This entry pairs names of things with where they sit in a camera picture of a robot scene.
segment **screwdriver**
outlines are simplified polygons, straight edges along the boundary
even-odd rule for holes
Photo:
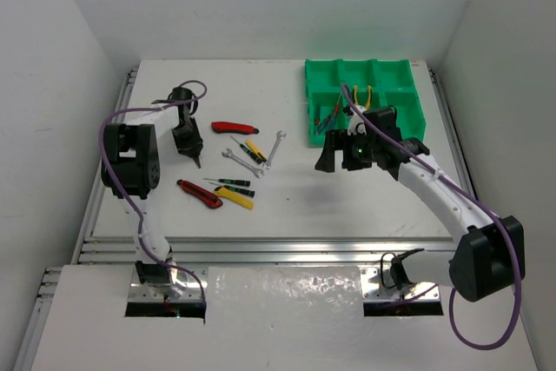
[[[224,187],[225,189],[232,190],[236,193],[239,193],[240,195],[248,195],[249,197],[255,197],[255,192],[253,190],[240,189],[239,187],[234,187],[234,186],[222,186],[217,182],[209,182],[209,183],[214,184],[215,186],[218,187]]]
[[[336,117],[338,116],[338,112],[340,111],[340,99],[341,99],[341,93],[338,96],[338,101],[336,102],[336,105],[334,106],[334,111],[330,115],[328,115],[326,119],[319,124],[319,126],[317,126],[315,131],[316,135],[320,135],[322,131],[326,128],[328,129],[334,128],[334,126],[336,125]]]
[[[266,162],[267,159],[265,158],[265,156],[262,154],[261,150],[257,148],[257,146],[253,143],[253,141],[251,141],[250,139],[245,141],[245,144],[253,151],[255,152],[259,158],[262,159],[263,162]]]
[[[234,184],[235,186],[249,187],[251,182],[249,180],[230,180],[229,178],[203,178],[209,182],[223,182],[224,184]]]
[[[315,135],[319,135],[316,130],[319,128],[320,124],[321,124],[321,106],[316,108],[316,118],[314,119],[314,134]]]
[[[245,151],[245,153],[248,156],[250,156],[253,161],[255,161],[257,164],[262,164],[262,159],[255,152],[253,152],[251,149],[247,148],[245,145],[243,145],[241,142],[239,142],[233,136],[230,136],[230,138],[232,138],[234,141],[236,141],[237,144],[240,146],[240,148],[243,151]]]

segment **combination wrench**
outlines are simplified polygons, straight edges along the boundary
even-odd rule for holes
[[[265,169],[269,169],[270,165],[272,164],[272,159],[275,157],[276,150],[278,149],[278,145],[280,142],[286,137],[286,133],[279,130],[276,132],[276,142],[275,146],[272,147],[272,151],[270,151],[270,155],[267,158],[267,161],[262,164]]]
[[[257,167],[253,167],[251,164],[247,164],[241,158],[235,156],[230,148],[227,148],[225,151],[223,151],[222,156],[224,156],[225,158],[230,158],[230,159],[234,160],[235,162],[237,162],[241,166],[243,166],[246,169],[248,169],[249,171],[251,171],[255,175],[255,177],[257,177],[257,178],[261,178],[261,176],[264,176],[264,171],[262,169],[258,169]]]

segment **yellow-handled pliers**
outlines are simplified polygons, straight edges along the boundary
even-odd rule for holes
[[[354,86],[354,101],[355,104],[359,106],[359,101],[357,100],[357,91],[358,88],[357,86]],[[373,88],[371,86],[367,86],[367,102],[365,103],[365,109],[368,109],[371,107],[371,97],[373,96]]]

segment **green bin compartment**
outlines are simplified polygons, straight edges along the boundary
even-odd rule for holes
[[[334,61],[309,61],[305,62],[305,79],[307,87],[333,89],[340,85],[338,62]]]
[[[339,90],[321,90],[311,91],[309,96],[309,138],[311,145],[321,147],[324,145],[324,137],[326,130],[323,130],[320,135],[316,135],[315,120],[317,117],[321,122],[334,111],[334,106],[338,102]],[[346,106],[343,97],[340,99],[340,112],[336,117],[336,129],[343,129],[344,126],[349,125],[348,117],[341,111]]]
[[[349,84],[351,88],[355,85],[367,91],[367,86],[376,86],[373,60],[369,61],[344,61],[342,81]]]
[[[411,65],[404,61],[376,61],[378,83],[384,89],[415,88]]]
[[[403,138],[416,137],[423,140],[425,118],[420,107],[419,94],[415,89],[411,65],[402,61],[314,61],[305,62],[306,94],[309,113],[309,145],[321,147],[326,131],[315,134],[315,118],[325,119],[334,110],[340,94],[340,83],[351,89],[358,86],[358,100],[367,101],[367,86],[373,87],[371,107],[393,105],[398,110],[398,126]],[[348,104],[342,98],[341,109]],[[340,112],[336,129],[346,129],[349,119]]]

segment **metal plate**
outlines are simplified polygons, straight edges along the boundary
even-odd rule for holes
[[[183,267],[195,273],[195,275],[201,281],[202,287],[206,291],[208,277],[206,267],[195,265],[188,265]],[[182,282],[182,286],[185,288],[185,291],[183,291],[181,297],[173,298],[172,302],[199,302],[201,300],[201,289],[199,287],[199,283],[196,282],[195,279],[188,274],[180,275],[180,280]],[[160,289],[152,288],[147,284],[141,284],[137,272],[134,269],[133,275],[131,276],[131,283],[129,285],[128,303],[162,303],[163,301],[163,292]]]
[[[384,272],[389,270],[389,258],[385,257],[384,262]],[[381,286],[381,264],[379,262],[374,262],[367,266],[360,267],[361,272],[361,293],[364,302],[368,303],[383,303],[385,301],[399,301],[409,297],[414,297],[419,293],[430,289],[434,286],[432,282],[419,282],[415,284],[409,290],[404,290],[402,292],[392,289],[387,290]],[[440,302],[440,291],[437,288],[427,292],[425,295],[419,299],[412,301],[418,302]]]

